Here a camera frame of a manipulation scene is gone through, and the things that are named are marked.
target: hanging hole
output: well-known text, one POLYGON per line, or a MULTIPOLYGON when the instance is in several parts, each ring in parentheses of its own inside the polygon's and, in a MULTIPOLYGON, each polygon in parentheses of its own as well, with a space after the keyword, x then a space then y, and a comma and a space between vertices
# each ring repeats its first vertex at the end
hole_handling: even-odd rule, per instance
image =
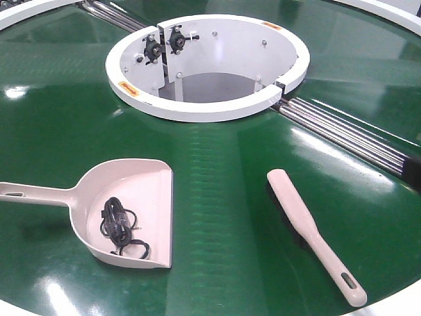
POLYGON ((350 277, 347 273, 342 272, 342 273, 341 273, 341 277, 342 277, 342 279, 343 279, 343 280, 347 283, 347 285, 348 285, 350 288, 352 288, 352 289, 357 288, 357 285, 355 285, 354 281, 352 281, 351 277, 350 277))
POLYGON ((20 196, 24 197, 25 194, 23 192, 8 192, 4 194, 5 196, 20 196))

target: brush bristles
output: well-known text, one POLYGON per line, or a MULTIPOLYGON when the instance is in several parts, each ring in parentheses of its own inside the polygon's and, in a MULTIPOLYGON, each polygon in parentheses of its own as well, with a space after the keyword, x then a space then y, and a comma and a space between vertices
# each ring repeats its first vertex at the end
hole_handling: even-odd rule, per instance
POLYGON ((275 205, 275 207, 280 211, 281 220, 286 225, 288 230, 291 232, 293 241, 300 248, 307 248, 309 245, 307 244, 305 239, 295 230, 294 226, 289 221, 288 216, 286 215, 284 209, 281 206, 281 203, 279 202, 278 198, 275 195, 275 192, 273 191, 270 183, 267 181, 266 181, 266 191, 268 192, 268 195, 270 199, 272 200, 273 204, 275 205))

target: white panel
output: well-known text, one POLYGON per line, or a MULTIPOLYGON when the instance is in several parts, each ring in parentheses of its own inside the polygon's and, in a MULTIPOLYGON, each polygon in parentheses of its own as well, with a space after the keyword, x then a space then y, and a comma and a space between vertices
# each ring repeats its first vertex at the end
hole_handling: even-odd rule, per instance
POLYGON ((31 0, 0 12, 0 30, 39 13, 79 0, 31 0))
POLYGON ((292 43, 262 20, 219 14, 187 18, 158 24, 165 41, 178 25, 185 37, 191 32, 200 36, 199 40, 187 40, 179 55, 170 53, 171 46, 166 45, 169 82, 179 72, 183 77, 219 72, 260 79, 267 86, 295 64, 297 52, 292 43))
POLYGON ((144 39, 151 34, 159 42, 159 31, 154 26, 149 26, 124 38, 128 46, 121 54, 120 70, 135 87, 158 95, 158 89, 165 85, 162 57, 159 57, 157 63, 154 64, 144 56, 146 48, 144 39), (138 57, 143 58, 142 62, 136 61, 138 57))
POLYGON ((421 0, 380 0, 381 2, 393 5, 394 7, 416 14, 420 9, 421 0))

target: bolt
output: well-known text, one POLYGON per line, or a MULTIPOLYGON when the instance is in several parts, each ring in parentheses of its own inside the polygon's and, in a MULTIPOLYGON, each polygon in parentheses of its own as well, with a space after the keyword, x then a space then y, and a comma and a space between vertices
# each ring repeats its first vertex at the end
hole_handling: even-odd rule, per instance
POLYGON ((160 47, 156 47, 156 48, 152 49, 152 54, 155 57, 159 57, 161 55, 161 49, 160 49, 160 47))
POLYGON ((177 47, 183 47, 184 46, 184 43, 185 43, 186 41, 185 41, 185 39, 184 38, 178 38, 177 40, 176 40, 176 46, 177 47))

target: white circular housing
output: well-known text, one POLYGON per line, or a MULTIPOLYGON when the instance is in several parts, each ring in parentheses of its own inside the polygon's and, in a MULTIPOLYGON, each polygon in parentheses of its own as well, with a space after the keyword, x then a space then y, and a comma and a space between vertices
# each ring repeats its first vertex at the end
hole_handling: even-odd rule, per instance
POLYGON ((309 63, 306 45, 278 25, 206 14, 175 18, 130 34, 111 49, 105 67, 114 92, 140 111, 182 122, 220 122, 269 108, 303 81, 309 63), (174 47, 177 36, 184 38, 180 49, 174 47), (152 40, 162 47, 156 59, 148 57, 152 40), (206 74, 252 80, 252 91, 224 101, 185 102, 183 81, 206 74), (172 96, 160 97, 168 89, 172 96))

